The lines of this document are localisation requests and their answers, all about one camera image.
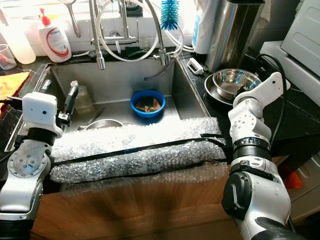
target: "metal spoon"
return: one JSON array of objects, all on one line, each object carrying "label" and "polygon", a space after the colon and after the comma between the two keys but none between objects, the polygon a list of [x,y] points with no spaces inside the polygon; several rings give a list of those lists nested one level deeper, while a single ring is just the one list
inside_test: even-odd
[{"label": "metal spoon", "polygon": [[70,16],[71,16],[71,21],[72,21],[72,26],[73,26],[73,30],[75,35],[80,38],[81,34],[80,34],[80,29],[78,26],[78,23],[75,19],[75,15],[74,15],[74,11],[72,10],[72,4],[76,1],[76,0],[59,0],[61,3],[63,3],[64,5],[66,5],[66,7],[69,10]]}]

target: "water filter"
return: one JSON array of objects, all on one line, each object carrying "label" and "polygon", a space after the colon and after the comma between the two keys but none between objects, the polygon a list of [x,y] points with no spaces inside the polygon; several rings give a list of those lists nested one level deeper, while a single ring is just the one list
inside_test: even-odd
[{"label": "water filter", "polygon": [[197,54],[208,53],[219,2],[220,0],[194,0],[196,18],[191,43]]}]

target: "soap bottle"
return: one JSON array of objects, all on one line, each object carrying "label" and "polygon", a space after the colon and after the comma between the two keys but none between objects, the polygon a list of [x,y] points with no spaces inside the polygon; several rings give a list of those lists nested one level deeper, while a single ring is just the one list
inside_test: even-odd
[{"label": "soap bottle", "polygon": [[43,50],[54,63],[67,61],[72,54],[65,31],[58,26],[51,25],[51,20],[45,16],[43,8],[40,8],[40,11],[43,26],[38,29],[38,33]]},{"label": "soap bottle", "polygon": [[89,96],[88,90],[86,86],[79,85],[78,81],[72,81],[70,86],[78,86],[79,92],[75,98],[75,110],[79,115],[83,114],[92,114],[94,112],[94,105]]},{"label": "soap bottle", "polygon": [[15,58],[22,64],[31,64],[36,60],[36,55],[21,26],[12,24],[7,20],[0,8],[0,33],[10,47]]}]

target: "metal bowl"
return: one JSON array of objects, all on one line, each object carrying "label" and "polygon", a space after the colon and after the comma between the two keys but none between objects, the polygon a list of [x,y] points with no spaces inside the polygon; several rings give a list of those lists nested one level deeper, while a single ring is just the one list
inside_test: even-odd
[{"label": "metal bowl", "polygon": [[109,128],[109,127],[122,127],[123,124],[114,119],[101,119],[98,121],[94,121],[93,123],[89,124],[85,127],[87,129],[102,129],[102,128]]},{"label": "metal bowl", "polygon": [[242,86],[245,91],[250,91],[261,83],[256,75],[242,69],[223,69],[217,71],[212,78],[218,94],[229,101],[235,99]]}]

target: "clear glass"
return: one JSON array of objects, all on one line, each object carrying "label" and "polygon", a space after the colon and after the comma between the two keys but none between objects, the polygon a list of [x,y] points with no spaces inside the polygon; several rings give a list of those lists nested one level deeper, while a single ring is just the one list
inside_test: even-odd
[{"label": "clear glass", "polygon": [[150,49],[149,37],[141,37],[142,50],[146,53]]},{"label": "clear glass", "polygon": [[78,114],[91,114],[94,111],[94,105],[89,96],[86,86],[80,85],[78,95],[75,99],[75,109]]},{"label": "clear glass", "polygon": [[7,44],[0,44],[0,67],[5,70],[14,69],[17,63],[12,56]]}]

